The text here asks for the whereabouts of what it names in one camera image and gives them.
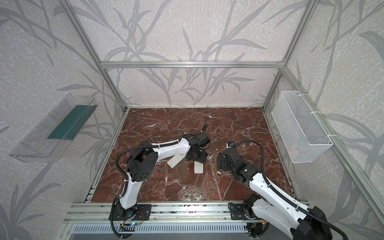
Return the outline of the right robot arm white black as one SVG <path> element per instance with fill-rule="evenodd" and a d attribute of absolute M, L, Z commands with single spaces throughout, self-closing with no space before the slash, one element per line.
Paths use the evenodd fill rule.
<path fill-rule="evenodd" d="M 265 151 L 261 150 L 261 166 L 249 163 L 237 152 L 238 145 L 233 141 L 218 156 L 218 168 L 231 171 L 237 181 L 249 187 L 254 194 L 247 199 L 248 218 L 260 218 L 285 233 L 291 240 L 331 240 L 332 232 L 344 240 L 348 236 L 338 227 L 327 221 L 326 215 L 318 207 L 309 208 L 294 199 L 268 179 L 265 174 Z"/>

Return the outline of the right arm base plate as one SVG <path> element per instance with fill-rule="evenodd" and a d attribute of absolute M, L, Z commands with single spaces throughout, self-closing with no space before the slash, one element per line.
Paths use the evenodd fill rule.
<path fill-rule="evenodd" d="M 252 209 L 244 204 L 229 203 L 228 208 L 231 220 L 255 220 L 257 218 Z"/>

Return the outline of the clear plastic wall bin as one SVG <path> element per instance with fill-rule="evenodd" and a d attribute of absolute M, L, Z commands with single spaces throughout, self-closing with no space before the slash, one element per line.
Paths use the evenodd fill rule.
<path fill-rule="evenodd" d="M 95 97 L 67 94 L 10 156 L 24 163 L 56 163 L 98 107 Z"/>

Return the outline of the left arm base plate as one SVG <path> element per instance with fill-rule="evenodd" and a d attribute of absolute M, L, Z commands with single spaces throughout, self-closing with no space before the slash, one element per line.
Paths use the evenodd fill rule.
<path fill-rule="evenodd" d="M 125 210 L 120 203 L 114 204 L 111 208 L 109 221 L 148 221 L 152 205 L 139 204 Z"/>

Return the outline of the white remote control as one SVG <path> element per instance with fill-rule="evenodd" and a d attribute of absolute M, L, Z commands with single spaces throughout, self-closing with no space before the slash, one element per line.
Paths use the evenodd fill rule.
<path fill-rule="evenodd" d="M 194 162 L 194 173 L 199 175 L 204 173 L 204 164 L 200 162 Z"/>
<path fill-rule="evenodd" d="M 170 160 L 168 160 L 167 164 L 171 169 L 174 169 L 179 163 L 181 163 L 187 154 L 179 154 L 173 156 Z"/>

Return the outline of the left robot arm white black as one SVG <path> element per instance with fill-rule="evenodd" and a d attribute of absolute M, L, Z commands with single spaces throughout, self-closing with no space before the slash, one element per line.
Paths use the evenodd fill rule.
<path fill-rule="evenodd" d="M 144 180 L 151 176 L 160 160 L 170 158 L 169 166 L 174 168 L 182 160 L 205 163 L 210 138 L 205 133 L 208 125 L 196 134 L 183 134 L 177 140 L 166 143 L 142 141 L 137 147 L 127 149 L 115 159 L 116 169 L 124 176 L 124 187 L 115 196 L 109 220 L 128 220 L 138 212 L 137 197 Z"/>

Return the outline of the aluminium mounting rail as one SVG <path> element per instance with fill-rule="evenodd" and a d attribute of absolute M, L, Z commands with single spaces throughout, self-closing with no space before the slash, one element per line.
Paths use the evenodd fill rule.
<path fill-rule="evenodd" d="M 229 202 L 148 202 L 147 221 L 140 223 L 226 223 L 231 222 Z M 72 204 L 65 224 L 107 224 L 111 203 Z"/>

